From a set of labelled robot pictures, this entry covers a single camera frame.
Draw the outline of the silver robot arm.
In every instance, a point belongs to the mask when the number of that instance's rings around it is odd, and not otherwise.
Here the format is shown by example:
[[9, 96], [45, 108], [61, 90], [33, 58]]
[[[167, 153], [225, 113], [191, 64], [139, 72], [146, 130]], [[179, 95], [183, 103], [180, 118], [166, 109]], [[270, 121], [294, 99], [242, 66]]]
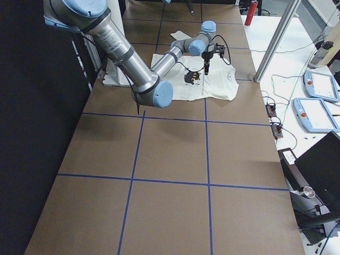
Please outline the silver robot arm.
[[91, 35], [96, 43], [132, 81], [132, 97], [138, 105], [167, 107], [173, 86], [162, 77], [183, 54], [211, 58], [215, 52], [216, 24], [205, 21], [194, 38], [176, 40], [161, 59], [149, 68], [111, 18], [106, 1], [44, 1], [48, 26]]
[[[172, 0], [162, 0], [162, 2], [164, 4], [170, 4], [172, 2]], [[187, 8], [188, 8], [188, 10], [189, 10], [189, 12], [190, 12], [190, 14], [194, 15], [194, 7], [193, 7], [193, 3], [192, 3], [191, 0], [183, 0], [183, 1], [180, 1], [180, 2], [185, 3]]]

